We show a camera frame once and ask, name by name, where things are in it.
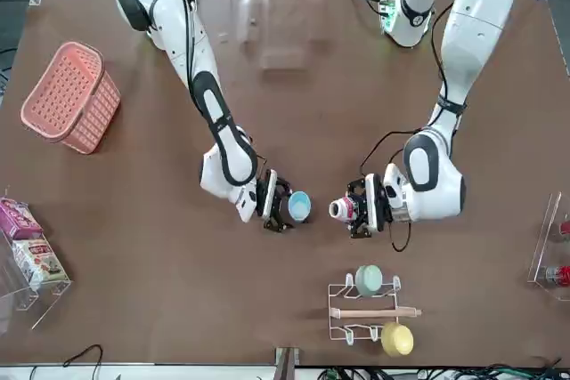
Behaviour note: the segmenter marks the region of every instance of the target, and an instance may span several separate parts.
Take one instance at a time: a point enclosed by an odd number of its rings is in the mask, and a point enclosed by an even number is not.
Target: blue cup
[[[311,199],[303,191],[296,191],[289,197],[289,215],[296,222],[303,222],[311,212]]]

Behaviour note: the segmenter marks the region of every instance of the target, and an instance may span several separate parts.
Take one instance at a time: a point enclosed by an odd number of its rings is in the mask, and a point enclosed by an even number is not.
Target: small bowl
[[[360,266],[354,277],[356,289],[362,297],[372,297],[382,287],[382,271],[378,266]]]
[[[304,222],[311,213],[311,199],[303,191],[296,191],[289,197],[289,215],[296,222]]]
[[[388,322],[382,328],[380,342],[388,356],[409,355],[413,349],[413,334],[405,325]]]

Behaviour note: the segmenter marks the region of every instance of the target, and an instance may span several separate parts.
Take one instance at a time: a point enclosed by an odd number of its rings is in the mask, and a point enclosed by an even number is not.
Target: white wire rack
[[[402,288],[400,278],[394,276],[391,282],[383,282],[382,287],[377,294],[372,297],[363,297],[354,284],[354,277],[351,273],[346,274],[344,284],[329,284],[329,338],[330,340],[345,340],[349,346],[354,344],[354,340],[371,340],[377,342],[379,339],[379,331],[382,324],[343,324],[340,326],[332,325],[332,317],[330,309],[335,307],[331,304],[333,298],[345,298],[357,300],[359,298],[391,298],[394,301],[394,309],[398,308],[397,293]]]

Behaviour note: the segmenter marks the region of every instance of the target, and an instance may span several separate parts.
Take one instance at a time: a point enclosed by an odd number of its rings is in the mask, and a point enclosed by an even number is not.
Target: pink package
[[[36,239],[43,233],[28,205],[8,198],[0,199],[0,229],[15,240]]]

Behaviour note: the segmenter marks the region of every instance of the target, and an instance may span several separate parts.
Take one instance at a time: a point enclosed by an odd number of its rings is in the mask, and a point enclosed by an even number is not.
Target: red object
[[[561,287],[568,287],[570,285],[570,266],[561,267],[558,271],[558,284]]]
[[[570,286],[570,266],[549,267],[546,269],[547,282],[557,287]]]
[[[560,224],[560,234],[567,235],[570,234],[570,222],[563,222]]]
[[[350,220],[352,220],[353,214],[354,214],[354,203],[353,203],[352,199],[347,198],[346,196],[344,196],[343,199],[345,200],[346,207],[348,208],[348,218]]]

